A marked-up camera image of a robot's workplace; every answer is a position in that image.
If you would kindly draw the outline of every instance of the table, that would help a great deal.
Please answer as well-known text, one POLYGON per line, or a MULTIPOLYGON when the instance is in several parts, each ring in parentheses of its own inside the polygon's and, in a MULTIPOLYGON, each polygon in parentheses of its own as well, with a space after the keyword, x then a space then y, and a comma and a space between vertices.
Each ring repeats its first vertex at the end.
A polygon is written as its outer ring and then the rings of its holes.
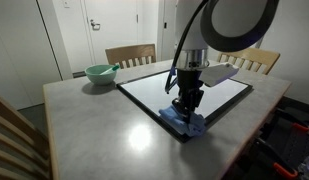
MULTIPOLYGON (((115 82, 167 70, 170 65, 171 61, 162 61, 119 70, 115 82)), ((253 90, 223 113, 205 135, 185 144, 156 124, 114 83, 94 86, 81 77, 44 85, 54 178, 221 178, 291 84, 245 70, 233 79, 253 85, 253 90)))

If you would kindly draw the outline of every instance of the cable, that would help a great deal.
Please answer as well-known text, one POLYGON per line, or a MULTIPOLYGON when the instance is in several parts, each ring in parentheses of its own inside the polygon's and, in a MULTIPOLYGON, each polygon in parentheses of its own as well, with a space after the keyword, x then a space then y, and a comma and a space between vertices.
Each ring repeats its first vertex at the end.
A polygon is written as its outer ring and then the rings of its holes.
POLYGON ((203 0, 201 2, 201 4, 196 8, 194 14, 192 15, 191 19, 189 20, 189 22, 187 23, 186 25, 186 28, 184 29, 184 32, 182 34, 182 37, 180 39, 180 42, 177 46, 177 49, 176 49, 176 52, 175 52, 175 55, 174 55, 174 59, 173 59, 173 63, 172 63, 172 67, 171 67, 171 70, 170 70, 170 73, 168 74, 168 77, 167 77, 167 81, 166 81, 166 85, 165 85, 165 92, 168 93, 169 90, 171 89, 171 85, 170 85, 170 82, 171 82, 171 79, 172 79, 172 74, 175 75, 175 67, 176 67, 176 63, 177 63, 177 60, 180 56, 180 53, 181 53, 181 50, 182 50, 182 47, 183 47, 183 44, 185 42, 185 39, 186 39, 186 36, 187 36, 187 33, 188 31, 190 30, 191 26, 192 26, 192 23, 195 19, 195 17, 197 16, 197 14, 202 10, 202 8, 205 6, 205 4, 207 4, 209 0, 203 0))

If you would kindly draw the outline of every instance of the black frame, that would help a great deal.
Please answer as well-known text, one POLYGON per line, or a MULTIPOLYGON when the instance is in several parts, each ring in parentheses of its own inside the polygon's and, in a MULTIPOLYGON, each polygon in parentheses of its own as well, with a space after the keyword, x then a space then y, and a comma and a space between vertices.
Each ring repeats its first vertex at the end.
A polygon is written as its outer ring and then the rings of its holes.
MULTIPOLYGON (((166 72, 169 72, 169 70, 158 72, 158 73, 154 73, 154 74, 150 74, 150 75, 143 76, 143 77, 139 77, 139 78, 132 79, 132 80, 129 80, 129 81, 125 81, 125 82, 122 82, 122 83, 118 83, 118 84, 116 84, 116 87, 124 95, 126 95, 131 101, 133 101, 139 108, 141 108, 147 115, 149 115, 157 124, 159 124, 163 129, 165 129, 169 134, 171 134, 178 141, 180 141, 182 143, 185 143, 188 140, 190 140, 192 137, 189 137, 186 134, 184 134, 184 135, 179 134, 175 129, 173 129, 173 127, 171 127, 168 123, 166 123, 164 120, 162 120, 151 109, 149 109, 147 106, 145 106, 136 97, 134 97, 132 94, 130 94, 126 89, 124 89, 122 87, 122 85, 124 85, 124 84, 130 83, 130 82, 134 82, 134 81, 138 81, 138 80, 141 80, 141 79, 145 79, 145 78, 148 78, 148 77, 151 77, 151 76, 155 76, 155 75, 158 75, 158 74, 162 74, 162 73, 166 73, 166 72)), ((243 98, 250 90, 252 90, 252 86, 251 85, 246 84, 246 83, 242 83, 242 84, 247 85, 247 87, 243 91, 241 91, 236 96, 234 96, 232 99, 227 101, 225 104, 223 104, 221 107, 219 107, 212 114, 210 114, 209 116, 205 117, 205 119, 207 120, 207 127, 208 128, 211 127, 215 123, 214 120, 218 116, 220 116, 222 113, 224 113, 234 103, 236 103, 238 100, 243 98)))

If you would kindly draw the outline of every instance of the table edge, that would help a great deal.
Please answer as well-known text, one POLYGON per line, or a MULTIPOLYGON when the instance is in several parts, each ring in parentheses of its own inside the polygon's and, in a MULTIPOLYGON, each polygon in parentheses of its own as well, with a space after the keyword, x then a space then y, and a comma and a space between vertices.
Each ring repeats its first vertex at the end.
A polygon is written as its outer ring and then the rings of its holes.
MULTIPOLYGON (((43 85, 43 97, 44 97, 44 104, 45 104, 45 112, 49 111, 49 101, 48 98, 46 98, 45 93, 45 85, 43 85)), ((56 154, 56 147, 55 147, 55 141, 54 141, 54 132, 53 132, 53 126, 52 121, 50 118, 50 113, 45 113, 46 116, 46 123, 47 123, 47 134, 49 139, 49 145, 50 145, 50 171, 52 172, 52 176, 54 180, 59 180, 59 171, 58 171, 58 163, 57 163, 57 154, 56 154)))
MULTIPOLYGON (((270 108, 270 111, 272 111, 272 110, 276 107, 276 105, 279 103, 279 101, 281 100, 281 98, 284 96, 284 94, 285 94, 285 93, 287 92, 287 90, 290 88, 291 84, 292 84, 292 83, 289 82, 289 84, 288 84, 288 86, 286 87, 286 89, 285 89, 284 91, 282 91, 282 93, 281 93, 282 96, 277 97, 277 98, 275 99, 275 103, 273 103, 272 107, 270 108)), ((241 147, 241 148, 238 148, 238 149, 236 149, 236 150, 234 151, 235 156, 232 156, 232 157, 225 163, 224 168, 221 169, 221 170, 217 173, 215 179, 222 179, 222 177, 225 175, 225 173, 228 171, 228 169, 232 166, 232 164, 235 162, 235 160, 236 160, 236 159, 239 157, 239 155, 242 153, 242 151, 244 150, 244 147, 246 147, 246 145, 247 145, 248 142, 253 138, 253 136, 255 135, 255 133, 262 127, 262 125, 264 125, 265 120, 266 120, 266 118, 270 115, 270 113, 264 115, 263 118, 262 118, 262 121, 256 126, 257 128, 255 128, 255 130, 251 130, 251 131, 248 133, 250 138, 245 139, 245 141, 243 141, 243 142, 241 143, 241 145, 239 146, 239 147, 241 147)))

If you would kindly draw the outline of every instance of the door handle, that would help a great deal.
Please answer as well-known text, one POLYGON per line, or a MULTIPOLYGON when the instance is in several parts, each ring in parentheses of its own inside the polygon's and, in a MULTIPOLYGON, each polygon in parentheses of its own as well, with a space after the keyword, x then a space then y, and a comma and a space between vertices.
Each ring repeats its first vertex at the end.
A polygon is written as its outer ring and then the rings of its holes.
POLYGON ((91 19, 91 26, 93 31, 98 31, 101 29, 101 24, 95 23, 93 19, 91 19))

